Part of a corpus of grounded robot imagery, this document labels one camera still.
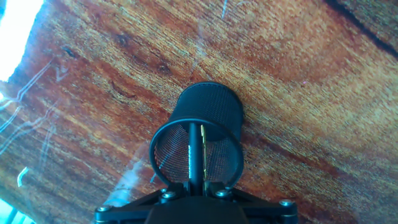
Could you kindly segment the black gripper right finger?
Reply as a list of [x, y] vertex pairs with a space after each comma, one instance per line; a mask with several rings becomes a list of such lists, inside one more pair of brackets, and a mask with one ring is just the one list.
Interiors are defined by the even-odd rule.
[[233, 223], [297, 224], [297, 204], [290, 199], [268, 202], [222, 182], [205, 182], [203, 194], [216, 202], [216, 214]]

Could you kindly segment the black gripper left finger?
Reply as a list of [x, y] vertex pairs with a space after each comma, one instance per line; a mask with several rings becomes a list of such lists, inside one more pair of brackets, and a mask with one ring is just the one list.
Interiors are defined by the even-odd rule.
[[144, 223], [153, 208], [158, 205], [190, 196], [190, 183], [171, 183], [122, 207], [102, 205], [94, 212], [94, 223]]

